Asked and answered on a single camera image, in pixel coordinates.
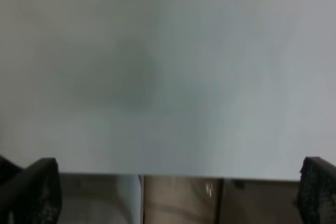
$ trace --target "gray wall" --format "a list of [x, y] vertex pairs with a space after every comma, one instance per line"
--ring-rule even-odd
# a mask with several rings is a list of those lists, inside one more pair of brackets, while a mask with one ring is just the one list
[[0, 151], [64, 172], [336, 163], [336, 0], [0, 0]]

